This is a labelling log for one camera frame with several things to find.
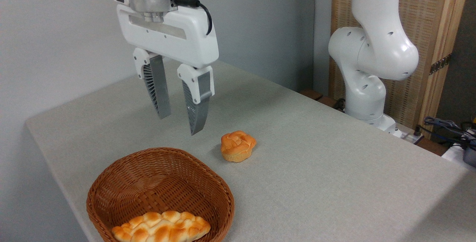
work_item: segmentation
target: table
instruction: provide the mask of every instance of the table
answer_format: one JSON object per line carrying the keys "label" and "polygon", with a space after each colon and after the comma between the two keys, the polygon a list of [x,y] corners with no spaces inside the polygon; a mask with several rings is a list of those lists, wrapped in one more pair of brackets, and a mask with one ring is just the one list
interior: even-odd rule
{"label": "table", "polygon": [[[150,147],[196,156],[230,186],[226,242],[476,241],[476,175],[287,88],[222,62],[204,130],[189,134],[179,63],[172,115],[159,120],[132,77],[27,120],[82,229],[101,241],[87,192],[112,162]],[[244,130],[253,155],[225,161],[220,137]]]}
{"label": "table", "polygon": [[[324,96],[322,93],[318,93],[314,90],[311,89],[305,89],[303,91],[300,91],[304,96],[307,96],[315,101],[318,101],[319,103],[323,103],[327,106],[334,107],[337,103],[337,100],[333,98],[329,98],[327,96]],[[341,112],[344,112],[342,109],[337,107],[337,109]],[[402,135],[405,135],[406,137],[401,137],[401,139],[407,140],[407,142],[411,142],[413,144],[418,145],[419,147],[426,149],[438,156],[442,156],[448,148],[445,146],[442,146],[441,144],[438,144],[436,142],[432,142],[431,140],[425,138],[425,136],[422,134],[420,137],[416,137],[412,135],[415,130],[412,130],[404,125],[398,125],[399,130],[403,132]]]}

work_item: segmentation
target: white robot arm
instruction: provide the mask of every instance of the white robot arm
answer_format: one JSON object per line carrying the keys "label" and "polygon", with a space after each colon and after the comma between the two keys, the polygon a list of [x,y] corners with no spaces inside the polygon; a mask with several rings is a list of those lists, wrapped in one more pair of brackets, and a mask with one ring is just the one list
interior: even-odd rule
{"label": "white robot arm", "polygon": [[183,64],[182,79],[190,131],[204,127],[215,94],[210,64],[219,57],[211,16],[198,0],[116,0],[126,41],[137,48],[134,63],[160,118],[170,115],[162,56]]}
{"label": "white robot arm", "polygon": [[345,113],[399,136],[395,121],[383,114],[386,90],[379,77],[408,78],[418,50],[403,30],[398,0],[352,0],[352,13],[362,28],[340,28],[329,42],[345,80]]}

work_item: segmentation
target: wicker basket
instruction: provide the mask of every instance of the wicker basket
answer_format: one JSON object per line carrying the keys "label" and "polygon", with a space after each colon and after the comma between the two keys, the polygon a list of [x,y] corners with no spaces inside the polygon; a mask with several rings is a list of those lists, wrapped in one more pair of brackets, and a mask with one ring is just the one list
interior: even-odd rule
{"label": "wicker basket", "polygon": [[235,202],[230,188],[209,167],[175,148],[150,148],[107,167],[91,186],[86,209],[102,239],[117,242],[114,226],[147,212],[190,212],[210,232],[197,240],[218,242],[230,229]]}

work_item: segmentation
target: bread roll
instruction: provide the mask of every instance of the bread roll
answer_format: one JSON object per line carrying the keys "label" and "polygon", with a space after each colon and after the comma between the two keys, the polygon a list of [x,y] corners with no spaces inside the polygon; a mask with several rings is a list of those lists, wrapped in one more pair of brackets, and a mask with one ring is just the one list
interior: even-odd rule
{"label": "bread roll", "polygon": [[210,231],[202,217],[188,212],[146,213],[112,228],[120,242],[191,242]]}
{"label": "bread roll", "polygon": [[241,162],[251,156],[256,140],[241,130],[221,137],[221,155],[227,161]]}

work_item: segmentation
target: black cable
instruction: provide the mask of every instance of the black cable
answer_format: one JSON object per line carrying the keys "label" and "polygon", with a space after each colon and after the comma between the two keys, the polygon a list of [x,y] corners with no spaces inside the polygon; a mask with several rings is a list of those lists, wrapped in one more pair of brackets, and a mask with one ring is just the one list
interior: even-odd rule
{"label": "black cable", "polygon": [[207,7],[205,7],[205,5],[200,3],[200,0],[171,0],[171,1],[173,2],[172,7],[173,7],[174,4],[179,5],[179,6],[188,6],[188,7],[192,7],[192,8],[201,7],[207,13],[207,19],[208,19],[208,23],[209,23],[207,36],[209,35],[209,33],[211,32],[211,29],[213,27],[213,22],[211,20],[211,14],[210,14],[209,10],[207,9]]}
{"label": "black cable", "polygon": [[421,129],[418,125],[415,127],[415,131],[413,132],[413,136],[420,137],[421,135]]}
{"label": "black cable", "polygon": [[435,133],[438,133],[439,130],[453,130],[452,133],[456,133],[458,135],[456,137],[453,137],[453,139],[457,139],[460,136],[472,136],[472,137],[476,138],[476,134],[468,132],[467,130],[461,130],[459,128],[453,128],[453,127],[441,127],[439,125],[437,125],[437,126],[439,128],[435,130]]}
{"label": "black cable", "polygon": [[439,119],[439,118],[434,118],[434,117],[427,116],[423,119],[423,123],[427,126],[428,125],[430,125],[430,126],[434,125],[434,126],[445,128],[449,132],[455,133],[457,135],[464,135],[464,134],[461,133],[461,129],[458,127],[458,125],[456,125],[456,123],[454,123],[451,120],[442,120],[442,119]]}
{"label": "black cable", "polygon": [[436,132],[432,132],[431,130],[427,130],[425,129],[423,126],[421,125],[417,125],[418,128],[428,132],[428,133],[431,133],[433,135],[435,135],[436,137],[440,138],[440,139],[443,139],[443,140],[447,140],[449,142],[453,142],[453,143],[457,143],[459,145],[463,145],[463,146],[466,146],[466,147],[470,147],[471,149],[473,150],[476,150],[476,146],[474,144],[471,144],[471,142],[463,142],[463,140],[456,140],[456,139],[452,139],[452,138],[448,138],[448,137],[444,137],[444,136],[441,136],[439,134],[437,134]]}
{"label": "black cable", "polygon": [[205,7],[205,5],[203,5],[202,3],[200,3],[200,7],[202,7],[202,9],[205,10],[205,12],[207,13],[207,18],[209,20],[209,30],[207,32],[207,36],[208,36],[208,34],[211,32],[211,28],[213,27],[213,22],[211,20],[211,15],[207,7]]}

